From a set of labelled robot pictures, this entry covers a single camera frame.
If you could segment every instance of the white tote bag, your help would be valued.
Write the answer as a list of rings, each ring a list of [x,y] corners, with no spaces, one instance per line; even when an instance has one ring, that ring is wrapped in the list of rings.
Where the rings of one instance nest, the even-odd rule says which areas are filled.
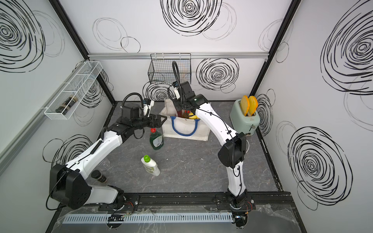
[[[167,120],[162,125],[164,137],[199,141],[207,141],[209,139],[210,128],[200,119],[177,117],[172,100],[164,100],[164,108],[159,114],[167,116]]]

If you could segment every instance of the black wire basket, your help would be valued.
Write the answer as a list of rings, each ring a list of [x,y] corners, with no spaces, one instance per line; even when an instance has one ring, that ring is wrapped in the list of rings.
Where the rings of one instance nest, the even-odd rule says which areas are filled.
[[[151,84],[171,85],[176,81],[172,70],[172,62],[176,61],[180,73],[180,83],[191,83],[191,54],[190,53],[167,53],[167,54],[151,54],[151,62],[148,70],[149,82]],[[179,59],[168,59],[167,57],[179,57]]]

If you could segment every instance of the green dish soap bottle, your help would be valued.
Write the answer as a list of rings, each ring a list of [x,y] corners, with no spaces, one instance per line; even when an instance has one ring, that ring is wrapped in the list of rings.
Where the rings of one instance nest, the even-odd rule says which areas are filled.
[[[155,150],[160,149],[163,146],[162,133],[156,130],[155,128],[151,128],[149,141],[153,149]]]

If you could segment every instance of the gray marble countertop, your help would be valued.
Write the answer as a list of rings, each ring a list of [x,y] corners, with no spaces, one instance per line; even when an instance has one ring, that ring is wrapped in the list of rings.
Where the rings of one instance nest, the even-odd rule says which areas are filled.
[[[229,114],[233,102],[212,102],[214,110],[232,127]],[[155,103],[151,112],[158,114],[164,103]],[[120,116],[120,103],[117,105],[109,126]],[[135,134],[139,137],[142,130]],[[217,153],[221,146],[210,132],[209,140],[195,141],[177,138],[164,138],[164,145],[154,150],[149,142],[150,128],[145,129],[141,139],[130,137],[114,149],[107,158],[108,169],[105,185],[114,185],[124,192],[223,192],[228,188],[226,167],[221,164]],[[256,134],[248,136],[249,151],[243,165],[244,183],[248,191],[277,191],[271,171]],[[161,171],[159,176],[147,173],[141,158],[149,155]],[[89,184],[100,185],[91,177]]]

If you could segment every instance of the yellow object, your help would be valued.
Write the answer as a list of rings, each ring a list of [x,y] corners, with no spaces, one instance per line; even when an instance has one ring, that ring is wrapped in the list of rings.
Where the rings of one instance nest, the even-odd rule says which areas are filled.
[[[196,115],[194,115],[192,112],[190,112],[189,119],[199,119],[199,118]]]
[[[255,111],[258,107],[258,101],[254,96],[250,96],[249,97],[249,103],[250,103],[249,114],[250,114],[250,116],[252,116],[255,113]]]
[[[249,107],[250,107],[250,102],[249,102],[249,99],[247,98],[247,96],[243,96],[242,99],[241,99],[241,102],[239,103],[240,107],[241,107],[241,111],[242,113],[244,114],[244,116],[247,115],[247,112],[249,111]]]

